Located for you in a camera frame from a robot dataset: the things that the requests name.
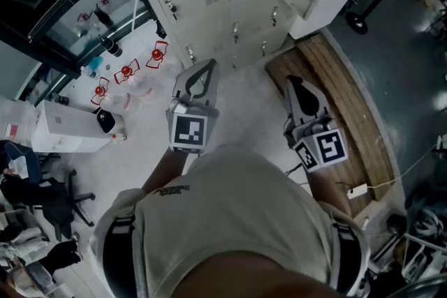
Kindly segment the black office chair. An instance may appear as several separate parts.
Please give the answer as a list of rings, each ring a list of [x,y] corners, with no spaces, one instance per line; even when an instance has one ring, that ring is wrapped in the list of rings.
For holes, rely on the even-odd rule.
[[[92,228],[95,223],[89,220],[80,208],[84,201],[94,201],[93,193],[75,195],[73,179],[76,170],[72,169],[63,181],[54,177],[45,178],[47,174],[43,165],[53,159],[60,159],[55,153],[37,154],[30,147],[14,143],[10,140],[0,140],[0,193],[13,207],[27,207],[30,212],[40,209],[44,218],[54,228],[58,241],[72,235],[72,223],[78,216],[83,223]],[[23,159],[27,169],[27,178],[18,174],[8,173],[9,165],[18,159]]]

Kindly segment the person's beige shirt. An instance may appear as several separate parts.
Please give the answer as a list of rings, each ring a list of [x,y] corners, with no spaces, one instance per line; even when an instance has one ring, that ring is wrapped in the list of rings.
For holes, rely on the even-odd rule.
[[[366,273],[353,219],[258,154],[221,147],[141,188],[120,192],[91,236],[112,298],[346,298]]]

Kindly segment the person's right forearm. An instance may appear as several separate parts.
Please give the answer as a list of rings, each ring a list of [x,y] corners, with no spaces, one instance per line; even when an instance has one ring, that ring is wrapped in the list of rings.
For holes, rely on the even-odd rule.
[[[307,182],[316,201],[325,202],[345,213],[348,217],[352,217],[346,192],[334,181],[328,167],[307,173]]]

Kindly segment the white water dispenser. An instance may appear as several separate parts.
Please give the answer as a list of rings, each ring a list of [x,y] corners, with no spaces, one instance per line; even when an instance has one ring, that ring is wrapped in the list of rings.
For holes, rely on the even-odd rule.
[[[99,110],[96,114],[43,100],[31,148],[40,153],[94,153],[124,132],[124,119]]]

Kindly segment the black framed glass window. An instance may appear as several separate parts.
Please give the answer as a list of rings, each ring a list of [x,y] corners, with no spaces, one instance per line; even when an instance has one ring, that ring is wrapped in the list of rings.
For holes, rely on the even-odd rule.
[[[0,0],[0,41],[69,77],[156,15],[148,0]]]

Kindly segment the black bottle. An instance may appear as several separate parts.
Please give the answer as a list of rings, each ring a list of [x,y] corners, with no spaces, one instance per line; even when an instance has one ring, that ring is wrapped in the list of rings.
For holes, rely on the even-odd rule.
[[[101,34],[98,35],[98,38],[100,39],[101,45],[104,47],[104,49],[114,57],[120,57],[122,55],[122,49],[116,44],[115,41],[103,37]]]

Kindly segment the white plastic bag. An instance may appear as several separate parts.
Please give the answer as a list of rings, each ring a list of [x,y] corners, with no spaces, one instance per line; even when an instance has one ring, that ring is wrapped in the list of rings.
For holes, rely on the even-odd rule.
[[[36,130],[39,111],[28,101],[0,96],[0,140],[29,141]]]

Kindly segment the wooden slat pallet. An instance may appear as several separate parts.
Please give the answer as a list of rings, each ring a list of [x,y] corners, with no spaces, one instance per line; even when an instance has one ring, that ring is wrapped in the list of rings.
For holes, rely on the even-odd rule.
[[[267,62],[265,70],[280,94],[285,93],[287,76],[296,75],[328,99],[331,114],[344,130],[349,153],[347,161],[330,168],[330,174],[343,189],[368,187],[365,194],[352,199],[353,215],[371,201],[381,200],[398,175],[395,155],[380,128],[374,103],[334,44],[321,33],[299,40],[294,48]]]

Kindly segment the person's left forearm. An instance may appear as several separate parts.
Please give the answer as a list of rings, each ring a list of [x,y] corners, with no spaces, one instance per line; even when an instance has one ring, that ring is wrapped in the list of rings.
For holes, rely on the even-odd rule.
[[[159,188],[163,188],[173,179],[180,177],[188,155],[186,152],[173,151],[167,148],[141,189],[148,194]]]

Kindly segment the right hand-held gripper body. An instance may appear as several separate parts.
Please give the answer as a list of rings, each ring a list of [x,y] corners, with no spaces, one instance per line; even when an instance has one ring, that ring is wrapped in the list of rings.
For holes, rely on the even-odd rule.
[[[349,158],[344,131],[331,116],[296,126],[292,119],[284,135],[307,173],[330,167]]]

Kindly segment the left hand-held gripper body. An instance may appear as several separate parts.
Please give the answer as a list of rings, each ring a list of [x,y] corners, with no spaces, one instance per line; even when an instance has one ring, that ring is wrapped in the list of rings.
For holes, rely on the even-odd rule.
[[[166,110],[172,151],[203,154],[219,117],[218,109],[172,98]]]

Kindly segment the clear water jug red cap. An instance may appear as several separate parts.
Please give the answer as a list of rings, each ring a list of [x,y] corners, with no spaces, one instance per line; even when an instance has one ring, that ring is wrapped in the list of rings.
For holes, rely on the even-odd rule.
[[[100,77],[90,102],[105,111],[125,114],[131,109],[132,100],[131,94],[116,89],[110,80]]]
[[[155,42],[154,49],[146,63],[146,67],[171,77],[176,77],[183,69],[182,62],[171,50],[168,42],[163,40]]]
[[[147,98],[154,92],[151,80],[142,72],[137,59],[116,72],[114,79],[120,89],[140,99]]]

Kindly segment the white power adapter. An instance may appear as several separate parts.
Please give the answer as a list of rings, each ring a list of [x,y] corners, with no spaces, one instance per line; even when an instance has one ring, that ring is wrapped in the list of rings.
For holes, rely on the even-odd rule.
[[[353,187],[348,189],[346,195],[347,198],[352,200],[354,198],[360,197],[361,195],[364,195],[368,192],[368,185],[367,184],[361,184],[359,186]]]

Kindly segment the white bicycle helmet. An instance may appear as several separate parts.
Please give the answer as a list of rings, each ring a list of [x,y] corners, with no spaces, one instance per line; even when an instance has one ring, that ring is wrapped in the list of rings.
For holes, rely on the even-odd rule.
[[[437,238],[444,231],[444,224],[438,216],[429,209],[421,209],[413,223],[419,236]]]

